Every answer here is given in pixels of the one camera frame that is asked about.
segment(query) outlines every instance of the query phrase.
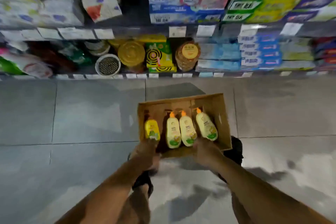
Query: leg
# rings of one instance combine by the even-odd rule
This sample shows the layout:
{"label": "leg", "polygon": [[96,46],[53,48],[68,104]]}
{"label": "leg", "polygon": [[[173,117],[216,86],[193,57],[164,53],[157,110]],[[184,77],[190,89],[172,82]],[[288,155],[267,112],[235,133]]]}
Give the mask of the leg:
{"label": "leg", "polygon": [[232,208],[239,224],[253,224],[244,206],[241,205],[234,193],[232,193]]}
{"label": "leg", "polygon": [[151,212],[148,205],[148,185],[134,189],[128,197],[117,224],[149,224]]}

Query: yellow bottle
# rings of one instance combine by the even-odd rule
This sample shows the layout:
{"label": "yellow bottle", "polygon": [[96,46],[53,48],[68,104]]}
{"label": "yellow bottle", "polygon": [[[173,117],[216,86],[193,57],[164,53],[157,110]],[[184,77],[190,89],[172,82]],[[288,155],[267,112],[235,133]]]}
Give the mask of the yellow bottle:
{"label": "yellow bottle", "polygon": [[156,120],[148,119],[145,122],[145,136],[148,139],[155,139],[156,141],[160,140],[160,131],[159,126]]}
{"label": "yellow bottle", "polygon": [[193,125],[193,121],[187,116],[185,111],[181,112],[180,129],[181,139],[185,146],[192,146],[197,137],[196,130]]}
{"label": "yellow bottle", "polygon": [[170,113],[167,120],[166,140],[168,147],[171,149],[178,148],[181,144],[179,120],[175,118],[173,112]]}
{"label": "yellow bottle", "polygon": [[211,141],[215,141],[218,138],[218,132],[215,125],[210,120],[209,116],[202,112],[200,108],[196,109],[196,121],[201,131],[202,137],[208,138]]}

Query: cardboard box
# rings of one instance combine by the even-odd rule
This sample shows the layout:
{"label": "cardboard box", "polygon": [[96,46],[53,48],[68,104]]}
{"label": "cardboard box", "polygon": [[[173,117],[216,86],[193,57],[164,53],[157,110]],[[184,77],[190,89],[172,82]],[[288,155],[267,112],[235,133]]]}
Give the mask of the cardboard box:
{"label": "cardboard box", "polygon": [[162,154],[162,158],[174,158],[190,155],[194,152],[193,147],[187,147],[181,143],[177,149],[169,149],[166,142],[166,127],[169,111],[174,111],[176,118],[181,117],[178,111],[184,110],[194,122],[197,135],[201,133],[196,123],[196,110],[201,107],[209,115],[218,130],[218,139],[214,143],[221,150],[232,149],[230,128],[226,115],[224,96],[220,94],[199,95],[186,98],[162,99],[138,104],[139,139],[145,139],[145,121],[150,116],[157,121],[160,130],[160,142],[157,152]]}

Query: tiled floor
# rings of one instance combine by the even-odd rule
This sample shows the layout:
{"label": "tiled floor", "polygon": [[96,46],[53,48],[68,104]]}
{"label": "tiled floor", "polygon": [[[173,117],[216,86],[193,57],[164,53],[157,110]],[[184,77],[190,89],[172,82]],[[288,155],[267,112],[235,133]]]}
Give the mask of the tiled floor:
{"label": "tiled floor", "polygon": [[[0,223],[51,224],[127,158],[137,103],[224,93],[243,166],[336,222],[336,78],[0,82]],[[153,224],[234,223],[230,193],[190,158],[161,162]]]}

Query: round container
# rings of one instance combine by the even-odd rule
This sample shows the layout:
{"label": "round container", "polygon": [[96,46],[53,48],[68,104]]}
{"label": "round container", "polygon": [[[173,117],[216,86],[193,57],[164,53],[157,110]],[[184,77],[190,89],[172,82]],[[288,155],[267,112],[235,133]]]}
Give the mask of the round container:
{"label": "round container", "polygon": [[175,53],[177,66],[183,72],[193,69],[201,55],[201,49],[193,41],[182,44]]}
{"label": "round container", "polygon": [[118,57],[134,73],[143,72],[145,69],[145,48],[136,41],[122,44],[118,49]]}
{"label": "round container", "polygon": [[112,77],[121,67],[119,58],[114,54],[101,56],[95,65],[96,72],[102,76]]}
{"label": "round container", "polygon": [[105,40],[86,40],[84,41],[84,44],[89,50],[96,51],[102,49],[107,42]]}
{"label": "round container", "polygon": [[108,43],[105,43],[105,45],[103,46],[103,48],[100,48],[98,50],[89,50],[89,52],[93,55],[93,56],[97,56],[97,57],[100,57],[100,56],[103,56],[105,54],[107,54],[109,52],[111,48],[111,45],[109,45]]}

